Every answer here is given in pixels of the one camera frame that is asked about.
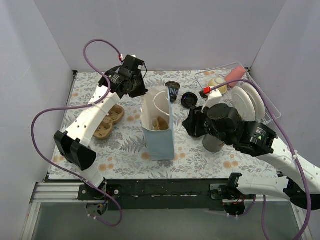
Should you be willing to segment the stack of black lids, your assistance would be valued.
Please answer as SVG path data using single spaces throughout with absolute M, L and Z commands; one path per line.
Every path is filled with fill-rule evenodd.
M 190 109 L 195 107 L 198 103 L 198 97 L 192 92 L 186 92 L 181 97 L 181 104 L 183 107 Z

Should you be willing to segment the single brown cup carrier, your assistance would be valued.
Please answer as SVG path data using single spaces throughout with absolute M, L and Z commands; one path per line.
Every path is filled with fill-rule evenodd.
M 167 121 L 160 116 L 157 116 L 156 118 L 154 118 L 152 120 L 151 129 L 153 131 L 166 131 L 169 128 L 170 128 L 170 126 L 167 123 Z

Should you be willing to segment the light blue paper bag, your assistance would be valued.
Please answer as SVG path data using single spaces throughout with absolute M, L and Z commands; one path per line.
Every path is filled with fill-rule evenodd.
M 169 89 L 152 87 L 141 97 L 141 123 L 146 147 L 153 161 L 175 158 L 174 121 Z

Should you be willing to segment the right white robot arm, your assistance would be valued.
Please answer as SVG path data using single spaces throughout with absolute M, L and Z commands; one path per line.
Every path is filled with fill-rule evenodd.
M 290 148 L 276 132 L 263 123 L 244 121 L 238 111 L 224 103 L 212 107 L 192 107 L 182 122 L 189 136 L 212 136 L 236 151 L 256 157 L 279 170 L 283 176 L 275 178 L 248 177 L 232 173 L 225 185 L 213 189 L 222 199 L 237 199 L 247 195 L 266 195 L 282 198 L 302 208 L 320 208 L 320 169 Z

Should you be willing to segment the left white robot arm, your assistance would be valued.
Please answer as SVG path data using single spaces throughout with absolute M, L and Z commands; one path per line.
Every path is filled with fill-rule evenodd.
M 60 154 L 80 170 L 80 177 L 91 184 L 89 194 L 95 200 L 106 196 L 104 178 L 94 165 L 97 154 L 90 149 L 92 137 L 103 119 L 120 102 L 123 96 L 131 98 L 147 93 L 142 75 L 145 62 L 127 55 L 123 64 L 106 72 L 89 102 L 89 107 L 64 131 L 57 131 L 54 141 Z

